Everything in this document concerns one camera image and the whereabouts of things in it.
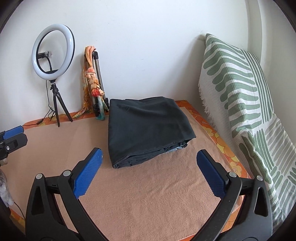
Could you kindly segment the white gloved left hand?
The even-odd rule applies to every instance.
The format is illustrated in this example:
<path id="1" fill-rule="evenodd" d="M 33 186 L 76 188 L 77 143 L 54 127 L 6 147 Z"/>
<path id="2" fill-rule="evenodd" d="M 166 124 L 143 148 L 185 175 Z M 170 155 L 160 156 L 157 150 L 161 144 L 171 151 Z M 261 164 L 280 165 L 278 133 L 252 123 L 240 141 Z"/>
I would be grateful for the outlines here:
<path id="1" fill-rule="evenodd" d="M 0 193 L 1 193 L 1 199 L 5 205 L 12 206 L 14 204 L 14 200 L 8 188 L 6 175 L 2 170 L 1 170 Z"/>

